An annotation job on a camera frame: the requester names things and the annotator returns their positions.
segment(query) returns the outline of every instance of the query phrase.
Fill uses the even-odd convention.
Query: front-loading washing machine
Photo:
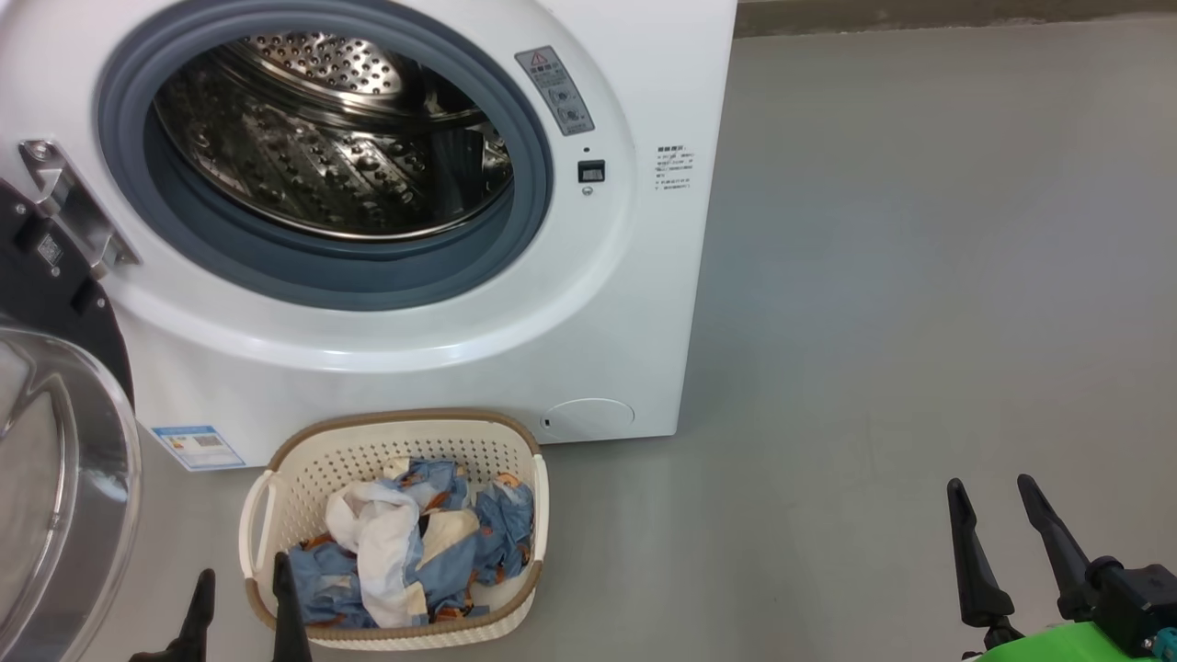
[[[0,0],[0,179],[86,256],[137,417],[189,469],[399,409],[498,410],[547,443],[670,435],[733,20],[734,0]]]

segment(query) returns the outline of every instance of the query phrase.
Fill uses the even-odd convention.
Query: basket handle
[[[544,462],[544,456],[536,454],[532,456],[536,463],[536,551],[532,555],[536,561],[543,561],[544,554],[547,551],[547,505],[548,505],[548,490],[547,490],[547,463]]]
[[[261,502],[262,492],[266,495],[270,494],[273,478],[274,472],[272,470],[266,469],[262,471],[261,476],[258,476],[258,479],[253,482],[250,494],[245,496],[245,505],[241,507],[241,522],[238,524],[237,530],[237,554],[241,561],[241,574],[245,575],[246,580],[257,578],[261,568],[260,563],[250,554],[250,543],[253,541],[253,522],[258,517],[258,504]],[[266,518],[267,522],[262,524],[262,529],[268,528],[268,514]],[[261,543],[258,545],[259,556],[261,555],[261,545],[265,543],[265,536],[262,536]]]

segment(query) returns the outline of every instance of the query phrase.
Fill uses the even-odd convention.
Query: laundry basket
[[[353,481],[383,477],[381,469],[399,457],[453,459],[465,465],[473,482],[486,483],[508,472],[530,486],[534,495],[531,562],[518,577],[501,584],[474,584],[474,603],[490,607],[483,616],[397,629],[307,628],[307,638],[352,650],[420,650],[490,641],[523,622],[536,597],[547,547],[544,457],[531,432],[506,416],[435,409],[327,421],[302,430],[278,449],[250,489],[238,532],[245,593],[264,623],[273,628],[275,622],[271,585],[274,555],[326,531],[322,515],[327,497]],[[258,510],[262,507],[258,536]]]

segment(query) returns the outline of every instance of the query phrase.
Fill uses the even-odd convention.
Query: gray rubber seal
[[[151,111],[188,59],[255,33],[330,32],[366,39],[434,69],[486,113],[511,153],[513,190],[474,223],[395,244],[335,241],[257,218],[213,191]],[[552,158],[531,104],[461,35],[388,0],[188,0],[118,48],[98,95],[98,137],[115,183],[160,237],[204,269],[268,297],[338,310],[391,310],[466,292],[531,243],[551,198]]]

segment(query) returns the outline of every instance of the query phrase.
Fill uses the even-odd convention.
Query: door hinge
[[[53,219],[78,245],[94,278],[124,264],[142,264],[131,244],[119,233],[94,201],[66,159],[49,140],[25,140],[20,157],[40,187],[33,203],[41,216]]]

